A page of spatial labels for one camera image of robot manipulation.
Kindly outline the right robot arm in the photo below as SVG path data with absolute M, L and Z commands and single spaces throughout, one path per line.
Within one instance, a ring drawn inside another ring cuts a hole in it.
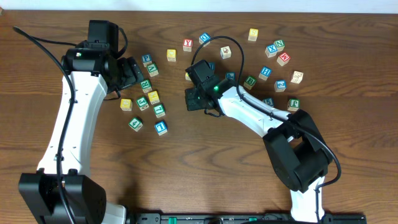
M 236 119 L 264 141 L 272 168 L 290 190 L 291 216 L 300 222 L 320 222 L 322 187 L 335 156 L 325 144 L 312 117 L 303 110 L 281 111 L 250 95 L 231 80 L 198 84 L 185 90 L 189 111 Z

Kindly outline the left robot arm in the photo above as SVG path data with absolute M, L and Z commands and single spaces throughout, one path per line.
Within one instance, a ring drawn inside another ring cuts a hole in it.
M 38 223 L 131 223 L 127 208 L 107 201 L 90 179 L 96 120 L 105 96 L 143 80 L 133 57 L 74 48 L 62 57 L 63 92 L 53 134 L 35 173 L 23 173 L 19 193 Z

